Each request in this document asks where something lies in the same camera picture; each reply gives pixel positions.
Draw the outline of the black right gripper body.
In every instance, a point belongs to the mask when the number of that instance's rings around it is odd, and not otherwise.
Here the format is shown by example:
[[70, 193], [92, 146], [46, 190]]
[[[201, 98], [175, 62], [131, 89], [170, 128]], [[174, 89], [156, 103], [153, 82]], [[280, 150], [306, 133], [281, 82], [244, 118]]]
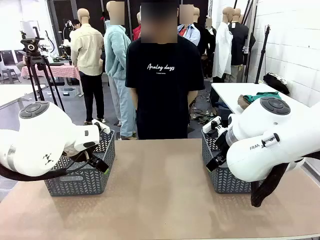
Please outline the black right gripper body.
[[218, 147], [218, 154], [213, 158], [215, 162], [225, 162], [229, 145], [226, 140], [227, 131], [214, 131], [215, 146]]

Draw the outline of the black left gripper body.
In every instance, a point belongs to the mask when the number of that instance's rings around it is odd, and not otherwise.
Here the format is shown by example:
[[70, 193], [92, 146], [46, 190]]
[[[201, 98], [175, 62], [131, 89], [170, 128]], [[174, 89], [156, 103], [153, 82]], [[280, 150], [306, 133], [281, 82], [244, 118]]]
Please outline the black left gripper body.
[[87, 148], [82, 152], [82, 161], [86, 163], [98, 163], [98, 157], [93, 148]]

